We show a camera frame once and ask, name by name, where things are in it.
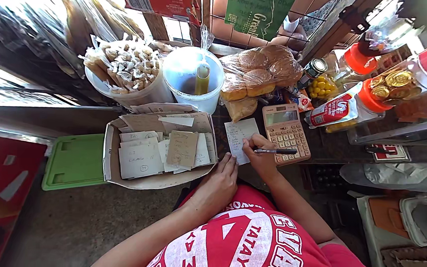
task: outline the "right hand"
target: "right hand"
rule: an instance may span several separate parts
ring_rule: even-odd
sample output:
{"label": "right hand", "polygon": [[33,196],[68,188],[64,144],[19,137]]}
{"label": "right hand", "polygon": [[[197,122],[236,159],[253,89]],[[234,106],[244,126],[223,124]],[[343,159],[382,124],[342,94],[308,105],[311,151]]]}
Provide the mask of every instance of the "right hand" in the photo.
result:
{"label": "right hand", "polygon": [[250,159],[253,168],[262,179],[268,178],[276,173],[276,162],[274,153],[255,153],[253,147],[273,150],[274,144],[260,134],[253,134],[250,140],[243,139],[243,152]]}

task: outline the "red t-shirt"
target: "red t-shirt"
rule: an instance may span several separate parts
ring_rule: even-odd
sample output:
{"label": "red t-shirt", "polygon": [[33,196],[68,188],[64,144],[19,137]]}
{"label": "red t-shirt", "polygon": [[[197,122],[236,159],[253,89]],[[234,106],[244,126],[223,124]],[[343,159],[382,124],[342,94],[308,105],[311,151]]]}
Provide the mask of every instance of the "red t-shirt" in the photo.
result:
{"label": "red t-shirt", "polygon": [[363,267],[347,247],[321,248],[260,192],[238,185],[232,202],[175,239],[148,267]]}

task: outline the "red label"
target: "red label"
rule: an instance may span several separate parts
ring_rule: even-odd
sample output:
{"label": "red label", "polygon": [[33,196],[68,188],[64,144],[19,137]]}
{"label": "red label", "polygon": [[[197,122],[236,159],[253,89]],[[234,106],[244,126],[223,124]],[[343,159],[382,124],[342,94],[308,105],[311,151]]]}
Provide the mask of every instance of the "red label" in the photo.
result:
{"label": "red label", "polygon": [[350,94],[344,94],[338,99],[331,100],[324,104],[324,111],[311,115],[311,124],[321,126],[324,124],[336,122],[349,113]]}

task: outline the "black pen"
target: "black pen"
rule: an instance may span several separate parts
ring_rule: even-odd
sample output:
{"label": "black pen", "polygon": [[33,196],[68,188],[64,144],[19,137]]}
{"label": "black pen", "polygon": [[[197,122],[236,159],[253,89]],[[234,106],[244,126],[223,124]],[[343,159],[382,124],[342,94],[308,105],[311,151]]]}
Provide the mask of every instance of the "black pen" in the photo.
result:
{"label": "black pen", "polygon": [[294,155],[298,151],[296,149],[275,149],[275,150],[255,149],[254,152],[256,152],[256,153],[277,153],[277,154]]}

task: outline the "cardboard box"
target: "cardboard box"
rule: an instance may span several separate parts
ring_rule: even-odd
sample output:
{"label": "cardboard box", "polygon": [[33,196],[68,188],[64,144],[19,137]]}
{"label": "cardboard box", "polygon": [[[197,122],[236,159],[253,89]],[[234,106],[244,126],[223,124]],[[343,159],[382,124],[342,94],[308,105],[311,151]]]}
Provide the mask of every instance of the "cardboard box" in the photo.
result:
{"label": "cardboard box", "polygon": [[[142,178],[136,179],[122,179],[120,172],[120,159],[118,155],[118,148],[120,148],[120,134],[121,131],[119,128],[129,126],[132,128],[134,132],[140,131],[157,131],[164,132],[164,127],[162,123],[157,120],[159,116],[166,117],[167,114],[180,114],[185,112],[156,112],[156,113],[147,113],[147,114],[129,114],[120,116],[120,118],[115,119],[112,122],[109,122],[106,125],[105,131],[105,140],[104,140],[104,151],[103,151],[103,173],[104,179],[107,182],[111,182],[117,185],[121,185],[123,187],[129,189],[137,189],[137,190],[145,190],[145,189],[161,189],[170,186],[175,186],[178,184],[182,184],[188,181],[192,181],[193,179],[197,179],[199,177],[204,176],[209,173],[215,164],[200,166],[193,168],[191,171],[186,171],[183,173],[173,174],[173,173],[163,173],[157,175],[151,175]],[[217,145],[215,143],[215,132],[213,131],[213,123],[212,117],[210,114],[206,112],[190,112],[190,114],[202,113],[203,117],[208,118],[208,124],[205,121],[205,125],[209,125],[208,127],[202,128],[202,130],[198,132],[212,133],[214,137],[214,147],[215,147],[215,155],[217,155]]]}

